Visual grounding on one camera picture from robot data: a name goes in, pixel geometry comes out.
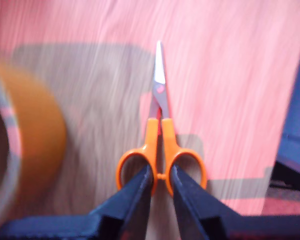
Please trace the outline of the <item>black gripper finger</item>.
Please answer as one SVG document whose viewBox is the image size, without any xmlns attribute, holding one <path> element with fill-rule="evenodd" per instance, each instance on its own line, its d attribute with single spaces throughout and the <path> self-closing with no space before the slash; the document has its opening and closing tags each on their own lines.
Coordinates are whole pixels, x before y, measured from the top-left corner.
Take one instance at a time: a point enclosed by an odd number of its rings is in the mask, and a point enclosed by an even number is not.
<svg viewBox="0 0 300 240">
<path fill-rule="evenodd" d="M 144 240 L 150 215 L 152 170 L 144 166 L 91 215 L 100 217 L 94 240 Z"/>
<path fill-rule="evenodd" d="M 231 222 L 239 214 L 209 194 L 181 167 L 170 174 L 173 204 L 182 240 L 233 240 Z"/>
</svg>

